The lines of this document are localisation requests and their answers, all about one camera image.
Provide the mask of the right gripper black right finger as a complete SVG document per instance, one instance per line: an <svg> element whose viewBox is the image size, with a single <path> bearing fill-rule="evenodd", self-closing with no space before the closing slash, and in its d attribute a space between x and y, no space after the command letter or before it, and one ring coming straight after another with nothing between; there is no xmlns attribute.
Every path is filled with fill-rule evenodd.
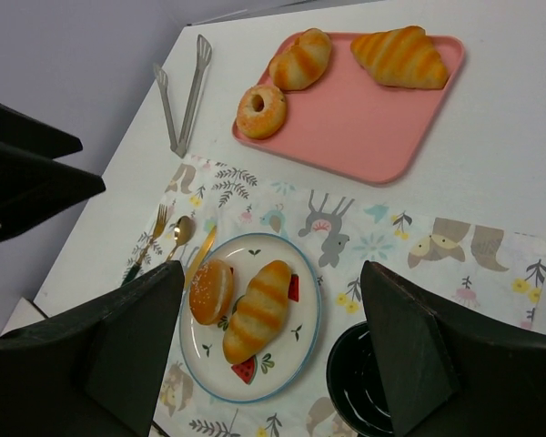
<svg viewBox="0 0 546 437"><path fill-rule="evenodd" d="M367 261L360 275L398 436L546 436L546 335L469 310Z"/></svg>

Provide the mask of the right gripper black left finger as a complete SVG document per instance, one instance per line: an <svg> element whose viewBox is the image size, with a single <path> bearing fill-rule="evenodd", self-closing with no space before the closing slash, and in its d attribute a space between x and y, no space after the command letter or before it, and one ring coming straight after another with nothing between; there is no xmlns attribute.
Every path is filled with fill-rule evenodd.
<svg viewBox="0 0 546 437"><path fill-rule="evenodd" d="M148 435L184 273L168 261L0 337L0 436Z"/></svg>

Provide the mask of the small orange bun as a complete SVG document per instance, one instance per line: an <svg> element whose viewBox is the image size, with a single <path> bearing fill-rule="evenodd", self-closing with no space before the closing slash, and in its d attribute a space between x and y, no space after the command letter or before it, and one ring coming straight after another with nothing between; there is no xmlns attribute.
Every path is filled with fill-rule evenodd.
<svg viewBox="0 0 546 437"><path fill-rule="evenodd" d="M205 262L192 279L189 307L192 316L201 325L218 322L227 312L233 298L234 275L221 259Z"/></svg>

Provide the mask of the small striped bread loaf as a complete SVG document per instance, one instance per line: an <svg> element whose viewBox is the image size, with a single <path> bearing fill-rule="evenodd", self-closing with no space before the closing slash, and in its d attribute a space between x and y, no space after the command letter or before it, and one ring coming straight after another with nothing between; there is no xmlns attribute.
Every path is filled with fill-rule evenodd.
<svg viewBox="0 0 546 437"><path fill-rule="evenodd" d="M288 313L291 276L290 266L277 259L249 281L224 334L222 346L228 363L247 361L280 333Z"/></svg>

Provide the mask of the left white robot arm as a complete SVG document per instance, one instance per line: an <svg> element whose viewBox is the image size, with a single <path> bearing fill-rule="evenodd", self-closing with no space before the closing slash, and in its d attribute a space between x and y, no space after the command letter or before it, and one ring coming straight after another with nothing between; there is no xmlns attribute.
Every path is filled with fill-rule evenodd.
<svg viewBox="0 0 546 437"><path fill-rule="evenodd" d="M106 190L98 175L57 161L82 150L78 137L0 103L0 242Z"/></svg>

